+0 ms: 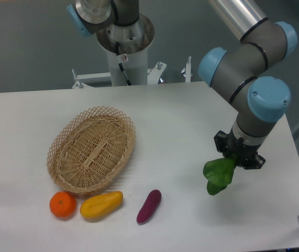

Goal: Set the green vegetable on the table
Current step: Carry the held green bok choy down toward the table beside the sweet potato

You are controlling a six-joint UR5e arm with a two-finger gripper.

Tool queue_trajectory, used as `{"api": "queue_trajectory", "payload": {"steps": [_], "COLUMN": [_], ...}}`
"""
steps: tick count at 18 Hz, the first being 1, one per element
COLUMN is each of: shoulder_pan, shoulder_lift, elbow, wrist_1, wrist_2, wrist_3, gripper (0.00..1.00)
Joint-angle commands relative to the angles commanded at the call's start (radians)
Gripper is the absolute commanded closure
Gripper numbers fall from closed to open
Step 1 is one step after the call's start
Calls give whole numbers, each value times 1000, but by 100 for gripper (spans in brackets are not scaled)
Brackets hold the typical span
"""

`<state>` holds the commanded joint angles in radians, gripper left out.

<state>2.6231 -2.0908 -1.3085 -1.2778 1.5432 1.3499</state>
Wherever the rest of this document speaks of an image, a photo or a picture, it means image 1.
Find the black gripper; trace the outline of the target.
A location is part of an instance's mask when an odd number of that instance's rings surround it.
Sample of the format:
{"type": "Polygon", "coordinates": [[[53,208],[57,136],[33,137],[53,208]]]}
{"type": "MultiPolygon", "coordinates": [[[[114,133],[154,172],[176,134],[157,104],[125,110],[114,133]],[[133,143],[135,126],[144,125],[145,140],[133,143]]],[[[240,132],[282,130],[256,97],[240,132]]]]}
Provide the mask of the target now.
{"type": "Polygon", "coordinates": [[[241,165],[245,170],[259,170],[266,162],[264,157],[257,154],[258,145],[244,144],[244,139],[237,139],[232,131],[227,135],[220,130],[213,139],[217,151],[223,157],[227,158],[230,153],[234,154],[237,157],[236,165],[241,165]]]}

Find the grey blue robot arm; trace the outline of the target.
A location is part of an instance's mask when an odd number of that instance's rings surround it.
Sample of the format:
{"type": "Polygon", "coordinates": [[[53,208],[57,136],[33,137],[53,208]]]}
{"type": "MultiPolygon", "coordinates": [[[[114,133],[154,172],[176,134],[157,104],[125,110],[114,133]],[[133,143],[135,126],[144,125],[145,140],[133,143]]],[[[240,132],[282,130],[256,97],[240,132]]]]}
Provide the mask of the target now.
{"type": "MultiPolygon", "coordinates": [[[[230,132],[215,135],[215,145],[225,157],[236,155],[237,166],[260,169],[265,159],[258,149],[291,101],[288,86],[264,73],[295,50],[297,34],[285,22],[271,22],[254,1],[210,5],[241,44],[234,52],[212,49],[198,67],[200,78],[238,112],[230,132]]],[[[73,1],[67,10],[78,31],[96,35],[106,51],[114,86],[149,84],[154,27],[138,1],[73,1]]]]}

